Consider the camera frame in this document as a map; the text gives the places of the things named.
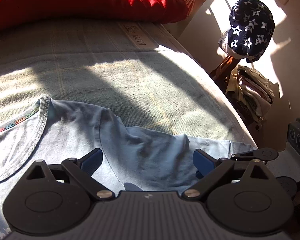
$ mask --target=white star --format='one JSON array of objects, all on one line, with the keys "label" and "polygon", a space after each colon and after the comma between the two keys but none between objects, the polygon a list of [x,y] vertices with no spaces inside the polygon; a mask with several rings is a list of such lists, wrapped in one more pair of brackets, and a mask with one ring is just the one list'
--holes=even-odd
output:
[{"label": "white star", "polygon": [[255,22],[255,19],[253,19],[252,21],[249,21],[249,24],[248,25],[251,25],[252,26],[252,29],[254,29],[254,26],[255,25],[258,25],[256,22]]},{"label": "white star", "polygon": [[252,16],[254,16],[254,15],[258,15],[259,16],[259,12],[261,12],[261,11],[252,11]]},{"label": "white star", "polygon": [[256,39],[256,45],[261,44],[263,42],[265,42],[265,40],[263,39],[264,35],[257,35],[257,39]]},{"label": "white star", "polygon": [[239,5],[236,4],[233,10],[234,10],[235,12],[236,12],[237,10],[239,10]]},{"label": "white star", "polygon": [[247,20],[249,20],[249,18],[250,18],[250,15],[244,14],[244,17],[242,19],[244,19],[244,22],[246,22]]},{"label": "white star", "polygon": [[263,5],[261,5],[261,4],[259,4],[259,3],[257,3],[257,5],[258,5],[257,10],[259,10],[260,8],[261,8],[262,10],[264,10],[264,6],[263,6]]},{"label": "white star", "polygon": [[237,27],[232,27],[232,29],[234,30],[233,34],[237,34],[239,36],[239,32],[241,32],[242,30],[239,29],[239,25]]},{"label": "white star", "polygon": [[251,25],[248,24],[244,30],[245,31],[250,31],[252,33],[252,27],[251,27]]},{"label": "white star", "polygon": [[244,39],[244,45],[248,46],[248,48],[250,48],[250,45],[252,45],[252,42],[250,41],[250,37],[247,40]]},{"label": "white star", "polygon": [[232,41],[231,44],[230,44],[230,45],[231,45],[231,48],[232,48],[233,46],[237,47],[237,42],[238,42],[237,40]]}]

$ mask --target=wooden chair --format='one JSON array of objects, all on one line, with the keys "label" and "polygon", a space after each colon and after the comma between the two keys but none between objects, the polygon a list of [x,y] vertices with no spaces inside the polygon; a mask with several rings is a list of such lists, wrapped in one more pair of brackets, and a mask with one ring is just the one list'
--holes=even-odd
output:
[{"label": "wooden chair", "polygon": [[[220,90],[225,94],[226,89],[228,86],[230,74],[232,70],[237,66],[239,63],[239,59],[235,59],[232,56],[227,56],[218,67],[216,67],[209,76],[212,80],[217,84]],[[233,105],[234,109],[236,109],[240,114],[241,118],[245,125],[250,125],[254,122],[253,118],[251,117],[249,111],[247,111],[244,107],[240,105],[236,100],[228,97],[228,100]]]},{"label": "wooden chair", "polygon": [[226,93],[226,89],[228,86],[228,80],[226,77],[230,76],[231,71],[237,66],[239,63],[239,59],[236,59],[232,56],[227,56],[218,67],[216,67],[209,76],[212,80],[217,84],[217,86],[221,89],[223,93]]}]

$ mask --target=bed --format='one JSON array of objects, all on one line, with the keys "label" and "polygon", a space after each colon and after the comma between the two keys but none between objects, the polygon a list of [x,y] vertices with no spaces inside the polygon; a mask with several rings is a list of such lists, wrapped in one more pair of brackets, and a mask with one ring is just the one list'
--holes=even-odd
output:
[{"label": "bed", "polygon": [[256,146],[207,73],[161,25],[64,18],[0,32],[0,123],[41,94],[110,108],[126,126]]}]

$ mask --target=wall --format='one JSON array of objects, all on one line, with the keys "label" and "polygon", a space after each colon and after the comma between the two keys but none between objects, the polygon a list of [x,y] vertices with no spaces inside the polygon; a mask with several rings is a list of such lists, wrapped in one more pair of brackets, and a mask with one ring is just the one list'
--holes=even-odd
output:
[{"label": "wall", "polygon": [[[206,0],[178,38],[208,73],[225,57],[217,42],[229,27],[230,8],[236,1]],[[259,147],[282,150],[288,123],[300,117],[300,0],[289,0],[286,5],[278,0],[261,1],[271,10],[276,27],[265,54],[252,67],[272,82],[276,97],[257,142]],[[247,65],[245,60],[240,64]]]}]

